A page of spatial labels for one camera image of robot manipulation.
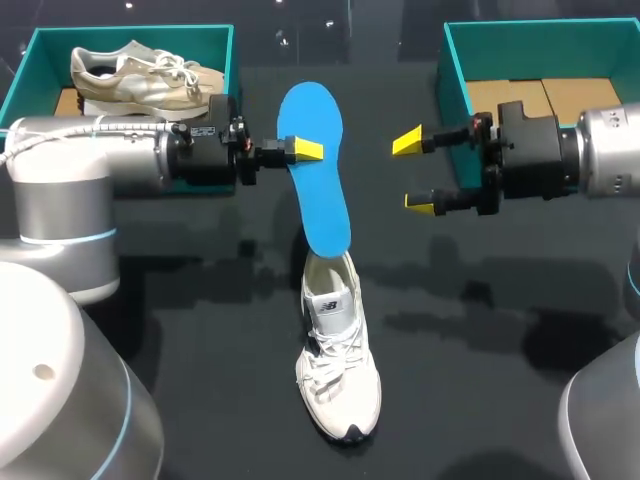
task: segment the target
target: white shoelace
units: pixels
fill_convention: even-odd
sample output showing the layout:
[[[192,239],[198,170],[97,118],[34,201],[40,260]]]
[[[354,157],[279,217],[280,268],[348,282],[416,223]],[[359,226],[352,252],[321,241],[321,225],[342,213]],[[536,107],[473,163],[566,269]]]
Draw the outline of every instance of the white shoelace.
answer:
[[[322,335],[315,328],[309,332],[320,347],[320,354],[315,356],[305,350],[304,354],[311,365],[311,372],[303,380],[313,380],[316,392],[342,378],[345,371],[355,368],[364,361],[362,350],[362,319],[358,319],[345,332],[338,335]]]
[[[179,55],[173,55],[164,51],[158,55],[155,63],[145,62],[140,59],[136,60],[149,65],[151,67],[149,68],[149,72],[151,73],[169,74],[173,79],[182,77],[184,78],[184,86],[188,89],[196,89],[198,87],[198,74],[189,69],[189,67],[199,66],[200,64],[198,62],[185,62],[184,58]]]

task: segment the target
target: sneaker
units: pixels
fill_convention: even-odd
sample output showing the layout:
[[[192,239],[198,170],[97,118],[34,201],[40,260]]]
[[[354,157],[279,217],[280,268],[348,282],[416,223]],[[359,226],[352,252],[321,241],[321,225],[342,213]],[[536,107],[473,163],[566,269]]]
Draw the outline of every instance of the sneaker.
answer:
[[[71,78],[85,115],[160,116],[168,121],[207,113],[224,91],[224,74],[136,41],[109,53],[74,48]]]
[[[302,309],[313,325],[296,364],[302,398],[331,439],[361,440],[376,426],[382,391],[369,350],[360,280],[348,253],[331,260],[309,254]]]

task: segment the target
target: table surface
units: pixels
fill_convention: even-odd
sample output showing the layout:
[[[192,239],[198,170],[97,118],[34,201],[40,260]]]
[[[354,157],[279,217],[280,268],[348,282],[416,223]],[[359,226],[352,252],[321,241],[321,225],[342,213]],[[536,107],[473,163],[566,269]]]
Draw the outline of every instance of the table surface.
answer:
[[[636,329],[621,286],[632,202],[567,198],[428,218],[403,193],[450,186],[447,159],[392,160],[392,140],[436,124],[443,21],[621,16],[634,0],[6,0],[0,95],[35,26],[233,23],[246,115],[275,135],[279,102],[326,85],[344,122],[341,176],[383,383],[377,435],[327,444],[295,383],[306,255],[290,179],[260,173],[233,198],[118,202],[122,286],[90,309],[153,392],[164,480],[562,480],[567,380]],[[0,233],[15,231],[0,182]]]

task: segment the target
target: shoe box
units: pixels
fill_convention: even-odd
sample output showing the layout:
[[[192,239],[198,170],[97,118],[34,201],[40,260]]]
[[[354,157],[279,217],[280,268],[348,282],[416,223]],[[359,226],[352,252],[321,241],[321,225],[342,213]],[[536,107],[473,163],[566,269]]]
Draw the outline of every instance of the shoe box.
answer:
[[[443,125],[468,122],[520,100],[525,114],[580,113],[640,101],[640,23],[635,18],[446,23],[436,95]],[[480,185],[480,159],[450,150],[461,187]]]
[[[83,47],[110,52],[131,40],[223,72],[224,93],[240,101],[232,25],[37,28],[0,109],[0,128],[9,128],[22,117],[81,115],[70,75],[71,51]],[[0,151],[5,137],[0,133]],[[180,185],[176,189],[175,193],[192,190]]]

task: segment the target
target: new balance logo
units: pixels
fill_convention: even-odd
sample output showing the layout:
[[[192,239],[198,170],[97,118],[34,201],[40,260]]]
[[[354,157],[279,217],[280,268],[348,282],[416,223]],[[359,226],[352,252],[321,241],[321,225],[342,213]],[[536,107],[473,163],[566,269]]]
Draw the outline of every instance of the new balance logo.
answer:
[[[329,310],[335,310],[335,308],[338,306],[338,302],[327,302],[327,303],[323,303],[322,307],[320,307],[320,311],[321,312],[326,312]]]

